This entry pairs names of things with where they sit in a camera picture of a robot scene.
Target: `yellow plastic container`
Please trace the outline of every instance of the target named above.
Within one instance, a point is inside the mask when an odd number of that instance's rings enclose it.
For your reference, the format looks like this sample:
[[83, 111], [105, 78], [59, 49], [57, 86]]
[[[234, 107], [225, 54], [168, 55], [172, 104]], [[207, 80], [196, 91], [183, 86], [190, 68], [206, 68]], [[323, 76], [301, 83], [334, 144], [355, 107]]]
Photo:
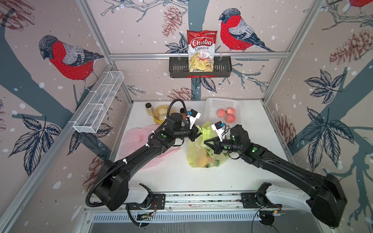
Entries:
[[[165, 121], [168, 107], [169, 107], [168, 105], [162, 105], [154, 109], [153, 120], [156, 125], [160, 125]], [[173, 108], [171, 108], [170, 115], [174, 112], [175, 111], [173, 110]]]

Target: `black metal shelf basket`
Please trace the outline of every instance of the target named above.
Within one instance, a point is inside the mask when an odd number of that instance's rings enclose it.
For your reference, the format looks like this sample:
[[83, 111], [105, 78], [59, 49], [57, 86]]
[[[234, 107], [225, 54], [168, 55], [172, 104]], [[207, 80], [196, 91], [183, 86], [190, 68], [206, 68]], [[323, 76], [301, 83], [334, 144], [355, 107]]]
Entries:
[[170, 57], [171, 78], [226, 78], [231, 75], [231, 57], [214, 57], [214, 69], [212, 72], [189, 72], [188, 58]]

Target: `chip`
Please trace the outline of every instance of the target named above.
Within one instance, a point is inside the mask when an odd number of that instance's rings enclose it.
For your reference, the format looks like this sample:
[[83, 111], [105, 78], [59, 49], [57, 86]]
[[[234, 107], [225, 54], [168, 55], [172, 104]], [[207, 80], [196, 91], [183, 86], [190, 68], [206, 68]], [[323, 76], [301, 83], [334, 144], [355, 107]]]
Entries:
[[217, 31], [187, 31], [190, 72], [212, 72]]

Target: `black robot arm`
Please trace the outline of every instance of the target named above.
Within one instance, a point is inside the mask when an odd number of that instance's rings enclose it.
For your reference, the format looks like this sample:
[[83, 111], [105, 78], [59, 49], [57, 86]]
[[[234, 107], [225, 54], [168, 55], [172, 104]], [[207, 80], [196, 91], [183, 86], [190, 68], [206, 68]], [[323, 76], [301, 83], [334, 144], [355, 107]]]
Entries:
[[296, 185], [310, 196], [307, 204], [317, 219], [331, 227], [339, 225], [347, 198], [335, 176], [322, 176], [307, 171], [281, 159], [267, 148], [251, 143], [247, 131], [241, 125], [231, 128], [230, 139], [221, 142], [219, 137], [216, 137], [206, 140], [205, 144], [216, 154], [220, 154], [224, 149], [237, 152], [245, 162], [273, 172]]

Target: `red label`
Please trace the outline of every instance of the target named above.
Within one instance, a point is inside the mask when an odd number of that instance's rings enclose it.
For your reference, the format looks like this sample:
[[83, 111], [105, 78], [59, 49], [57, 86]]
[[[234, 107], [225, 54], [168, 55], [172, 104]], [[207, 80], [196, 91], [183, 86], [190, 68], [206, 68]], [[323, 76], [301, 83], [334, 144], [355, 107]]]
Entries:
[[192, 48], [195, 48], [201, 45], [212, 46], [212, 44], [213, 44], [213, 39], [209, 37], [197, 37], [197, 38], [192, 39], [192, 41], [190, 42], [190, 45], [192, 46]]

